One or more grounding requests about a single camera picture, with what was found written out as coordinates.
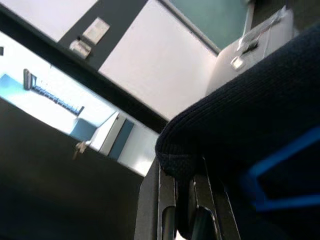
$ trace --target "white wall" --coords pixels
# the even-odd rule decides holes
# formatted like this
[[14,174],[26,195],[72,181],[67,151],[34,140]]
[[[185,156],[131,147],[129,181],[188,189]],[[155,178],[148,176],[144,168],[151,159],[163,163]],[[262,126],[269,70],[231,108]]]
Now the white wall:
[[205,96],[216,56],[149,0],[99,72],[167,119]]
[[156,157],[155,145],[158,134],[146,127],[134,125],[118,158],[118,162],[135,170],[142,176],[147,175]]
[[98,0],[0,0],[0,3],[58,42]]

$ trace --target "black metal frame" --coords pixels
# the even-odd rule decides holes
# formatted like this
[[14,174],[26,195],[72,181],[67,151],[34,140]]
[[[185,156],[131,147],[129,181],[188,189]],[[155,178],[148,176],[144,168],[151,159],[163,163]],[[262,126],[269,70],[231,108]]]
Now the black metal frame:
[[162,116],[1,4],[0,31],[155,132],[160,133],[167,124]]
[[[155,159],[140,187],[134,240],[175,239],[177,187]],[[218,178],[209,179],[205,160],[198,162],[184,201],[191,240],[241,240],[228,194]]]

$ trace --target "knit fabric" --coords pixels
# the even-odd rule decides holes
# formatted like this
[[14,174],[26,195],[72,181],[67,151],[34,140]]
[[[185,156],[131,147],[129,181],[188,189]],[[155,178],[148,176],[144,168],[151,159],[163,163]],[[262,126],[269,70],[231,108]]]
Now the knit fabric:
[[233,181],[319,124],[320,24],[176,116],[156,156],[178,182],[192,178],[202,157],[209,175]]

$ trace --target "blue stripe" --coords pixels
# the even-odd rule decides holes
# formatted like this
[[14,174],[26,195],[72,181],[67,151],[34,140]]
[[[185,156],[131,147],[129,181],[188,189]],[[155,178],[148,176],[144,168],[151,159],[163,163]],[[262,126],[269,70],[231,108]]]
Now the blue stripe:
[[116,161],[119,159],[120,154],[126,145],[126,142],[128,140],[128,137],[133,127],[134,127],[134,124],[131,121],[129,121],[128,119],[124,121],[122,128],[119,131],[118,136],[116,137],[112,145],[112,148],[108,154],[108,157]]
[[268,200],[265,202],[253,202],[258,212],[266,212],[280,209],[302,208],[320,205],[320,194],[307,195],[285,199]]
[[246,174],[240,178],[240,185],[252,202],[263,203],[267,200],[267,196],[256,177]]
[[320,127],[313,128],[281,150],[258,162],[249,169],[248,173],[251,176],[258,177],[318,140],[320,140]]

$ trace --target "dark floor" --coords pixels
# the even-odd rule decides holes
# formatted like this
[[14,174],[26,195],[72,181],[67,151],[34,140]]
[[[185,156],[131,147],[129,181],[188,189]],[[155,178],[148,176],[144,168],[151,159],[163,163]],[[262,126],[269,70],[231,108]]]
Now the dark floor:
[[257,0],[252,27],[269,18],[284,5],[293,10],[294,25],[300,32],[320,22],[320,0]]
[[76,139],[2,98],[0,116],[0,240],[134,239],[141,176],[90,148],[73,159]]

